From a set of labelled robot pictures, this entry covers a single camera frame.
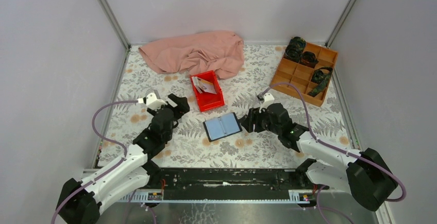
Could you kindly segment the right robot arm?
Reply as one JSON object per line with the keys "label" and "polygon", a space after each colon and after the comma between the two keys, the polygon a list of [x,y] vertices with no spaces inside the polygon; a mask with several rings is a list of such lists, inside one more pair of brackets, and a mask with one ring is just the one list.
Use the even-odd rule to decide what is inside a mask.
{"label": "right robot arm", "polygon": [[322,142],[309,128],[293,122],[282,104],[250,108],[238,121],[249,133],[269,131],[277,135],[284,147],[310,155],[295,169],[300,188],[308,189],[314,184],[335,188],[351,194],[367,210],[376,211],[399,185],[377,151]]}

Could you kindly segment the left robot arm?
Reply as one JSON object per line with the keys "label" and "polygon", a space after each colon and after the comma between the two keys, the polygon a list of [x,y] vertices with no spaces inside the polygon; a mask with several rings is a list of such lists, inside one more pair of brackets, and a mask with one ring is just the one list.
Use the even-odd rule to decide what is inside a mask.
{"label": "left robot arm", "polygon": [[128,193],[159,184],[160,168],[152,159],[173,138],[178,121],[190,111],[188,99],[169,94],[164,101],[152,91],[133,103],[146,105],[153,116],[149,125],[129,146],[113,141],[122,147],[122,155],[93,174],[79,181],[71,178],[63,185],[52,223],[58,216],[66,223],[96,223],[108,207]]}

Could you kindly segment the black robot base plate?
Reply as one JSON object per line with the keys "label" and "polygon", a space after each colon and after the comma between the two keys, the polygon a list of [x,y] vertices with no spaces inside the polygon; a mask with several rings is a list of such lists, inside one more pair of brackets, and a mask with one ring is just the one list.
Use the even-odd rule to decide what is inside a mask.
{"label": "black robot base plate", "polygon": [[164,168],[141,190],[163,194],[166,201],[293,201],[319,185],[295,169]]}

